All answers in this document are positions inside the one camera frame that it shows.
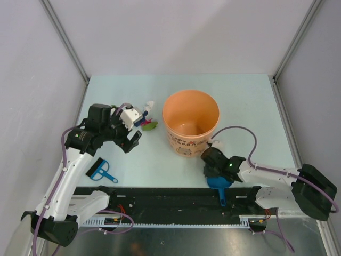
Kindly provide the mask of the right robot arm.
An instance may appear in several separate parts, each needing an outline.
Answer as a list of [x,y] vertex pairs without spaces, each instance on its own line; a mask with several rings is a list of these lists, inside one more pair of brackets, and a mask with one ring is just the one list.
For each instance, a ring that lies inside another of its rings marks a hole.
[[207,181],[222,181],[214,188],[223,190],[233,183],[259,185],[256,195],[246,200],[246,209],[258,214],[263,209],[301,210],[307,216],[326,221],[335,212],[333,206],[337,187],[310,164],[300,168],[275,170],[250,163],[239,156],[227,158],[215,147],[202,154]]

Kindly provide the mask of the orange plastic bucket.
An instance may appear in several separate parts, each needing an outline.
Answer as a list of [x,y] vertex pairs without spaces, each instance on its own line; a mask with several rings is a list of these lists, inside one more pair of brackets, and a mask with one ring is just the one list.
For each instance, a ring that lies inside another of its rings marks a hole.
[[162,117],[172,149],[184,157],[200,155],[220,120],[215,99],[194,89],[178,91],[165,101]]

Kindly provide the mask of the blue plastic dustpan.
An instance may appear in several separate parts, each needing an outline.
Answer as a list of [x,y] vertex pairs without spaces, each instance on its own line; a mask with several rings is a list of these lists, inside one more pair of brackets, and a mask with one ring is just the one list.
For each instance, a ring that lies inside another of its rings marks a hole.
[[226,206],[225,189],[230,188],[233,182],[226,180],[224,177],[206,178],[209,188],[218,191],[220,205]]

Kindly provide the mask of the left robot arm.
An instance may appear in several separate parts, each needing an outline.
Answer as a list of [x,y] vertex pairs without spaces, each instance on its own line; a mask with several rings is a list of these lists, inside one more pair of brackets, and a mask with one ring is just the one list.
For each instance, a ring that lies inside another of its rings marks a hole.
[[142,135],[136,131],[131,139],[129,133],[143,117],[142,112],[130,103],[120,107],[93,104],[82,122],[62,134],[62,160],[44,198],[32,212],[31,232],[60,246],[68,246],[75,238],[79,227],[100,211],[112,213],[118,201],[106,191],[96,190],[81,202],[70,202],[77,184],[88,170],[88,165],[105,142],[114,142],[125,153],[139,144]]

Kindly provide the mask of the blue hand brush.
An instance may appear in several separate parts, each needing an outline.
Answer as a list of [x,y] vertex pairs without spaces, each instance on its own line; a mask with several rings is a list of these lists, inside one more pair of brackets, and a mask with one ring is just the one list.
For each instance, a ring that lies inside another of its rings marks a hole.
[[86,172],[88,176],[93,181],[100,181],[103,178],[110,180],[111,182],[117,184],[118,179],[109,173],[110,164],[105,159],[99,157],[96,162],[89,168]]

